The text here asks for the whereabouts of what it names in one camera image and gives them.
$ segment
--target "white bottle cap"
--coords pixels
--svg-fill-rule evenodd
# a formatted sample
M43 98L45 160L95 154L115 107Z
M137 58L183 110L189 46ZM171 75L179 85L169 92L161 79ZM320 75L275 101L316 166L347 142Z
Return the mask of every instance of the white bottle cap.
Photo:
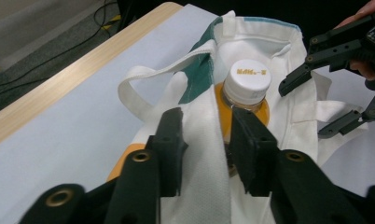
M263 63L244 59L233 64L223 88L236 103L255 105L266 96L270 83L270 71Z

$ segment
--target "tote bag handle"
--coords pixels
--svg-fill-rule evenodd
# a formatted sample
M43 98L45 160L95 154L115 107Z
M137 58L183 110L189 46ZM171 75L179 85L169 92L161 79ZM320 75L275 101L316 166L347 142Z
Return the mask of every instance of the tote bag handle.
M211 39L198 48L192 50L175 63L172 63L171 65L160 70L154 70L143 66L135 66L127 73L127 76L119 84L118 98L138 119L146 120L148 114L150 114L150 111L153 109L153 105L143 99L132 87L130 82L136 79L178 72L193 63L194 60L203 54L210 54L210 56L214 58L215 51L216 43L213 39Z

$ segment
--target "plastic bottle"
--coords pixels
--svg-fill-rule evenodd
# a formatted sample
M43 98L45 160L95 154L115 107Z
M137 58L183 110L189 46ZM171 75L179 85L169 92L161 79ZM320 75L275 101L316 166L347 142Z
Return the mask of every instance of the plastic bottle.
M270 119L269 105L265 99L271 83L269 69L258 61L244 59L233 64L223 83L215 86L229 174L236 173L228 151L231 132L231 109L234 106L253 112L267 125Z

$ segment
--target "finger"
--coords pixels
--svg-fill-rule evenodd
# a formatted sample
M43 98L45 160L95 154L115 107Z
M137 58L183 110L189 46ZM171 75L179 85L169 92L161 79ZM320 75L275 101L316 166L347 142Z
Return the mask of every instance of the finger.
M351 60L350 61L350 68L352 70L358 70L359 73L364 77L365 79L372 81L375 79L375 71L370 66L370 63L368 62L361 62L357 60Z
M363 7L361 7L355 14L355 16L360 19L364 16L370 15L375 12L375 0L367 2Z
M343 25L346 25L346 24L348 24L348 23L350 23L350 22L352 22L352 21L356 21L355 16L350 16L349 18L345 19L345 20L342 21L339 25L337 25L337 26L335 27L335 29L337 29L337 28L339 28L339 27L341 27L341 26L343 26Z

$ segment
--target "mounting hole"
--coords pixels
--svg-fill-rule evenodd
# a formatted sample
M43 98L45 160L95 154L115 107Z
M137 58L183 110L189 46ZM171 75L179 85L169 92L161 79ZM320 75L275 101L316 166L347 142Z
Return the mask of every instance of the mounting hole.
M54 192L46 199L46 205L49 207L58 207L65 203L68 203L74 192L71 189L60 189L57 192Z
M137 162L148 161L149 159L150 155L147 152L140 152L132 157L132 160Z
M286 153L286 157L290 161L304 161L304 157L301 153L298 152L288 152Z
M138 223L138 217L134 213L129 213L121 218L120 224L135 224Z

